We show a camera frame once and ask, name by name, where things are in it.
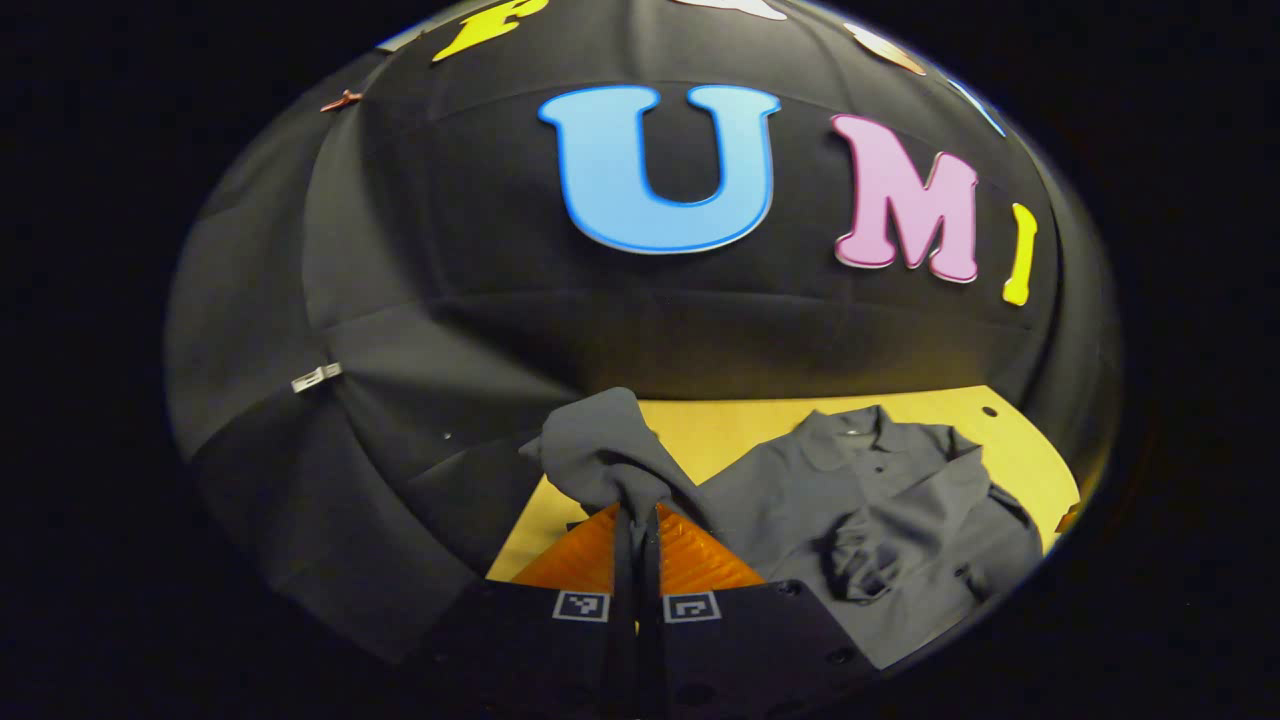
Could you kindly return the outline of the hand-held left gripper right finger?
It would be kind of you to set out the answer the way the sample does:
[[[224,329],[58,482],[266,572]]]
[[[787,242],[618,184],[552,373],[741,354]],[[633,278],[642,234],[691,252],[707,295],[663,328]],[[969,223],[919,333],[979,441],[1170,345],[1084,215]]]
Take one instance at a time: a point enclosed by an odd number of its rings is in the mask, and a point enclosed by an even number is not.
[[[881,678],[804,582],[764,582],[664,505],[648,529],[646,720],[806,720]]]

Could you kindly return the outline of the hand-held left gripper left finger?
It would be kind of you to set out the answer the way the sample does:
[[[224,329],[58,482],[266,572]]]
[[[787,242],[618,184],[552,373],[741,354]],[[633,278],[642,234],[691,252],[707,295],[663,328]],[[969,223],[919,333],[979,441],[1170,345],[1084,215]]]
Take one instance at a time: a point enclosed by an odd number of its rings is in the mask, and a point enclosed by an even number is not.
[[[467,587],[404,665],[425,720],[628,720],[631,515],[576,525],[513,582]]]

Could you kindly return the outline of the grey button shirt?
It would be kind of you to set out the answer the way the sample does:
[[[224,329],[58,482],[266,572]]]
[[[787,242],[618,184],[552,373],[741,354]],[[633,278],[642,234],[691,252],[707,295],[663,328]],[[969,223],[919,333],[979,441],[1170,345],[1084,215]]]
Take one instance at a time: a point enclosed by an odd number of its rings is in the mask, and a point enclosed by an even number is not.
[[[979,445],[877,405],[809,413],[699,484],[626,388],[554,410],[521,454],[589,514],[669,510],[763,579],[801,582],[878,669],[951,639],[1043,557]]]

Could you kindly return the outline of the black backdrop cloth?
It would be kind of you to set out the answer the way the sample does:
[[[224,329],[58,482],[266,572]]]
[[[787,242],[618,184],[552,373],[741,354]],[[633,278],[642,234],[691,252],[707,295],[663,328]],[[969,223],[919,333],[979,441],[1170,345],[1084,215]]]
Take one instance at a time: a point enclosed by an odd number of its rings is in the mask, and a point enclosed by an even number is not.
[[[364,100],[320,113],[344,88]],[[165,391],[266,584],[397,664],[499,559],[540,480],[517,450],[558,407],[986,387],[1088,495],[1116,310],[1060,169],[886,29],[814,0],[472,0],[220,178]]]

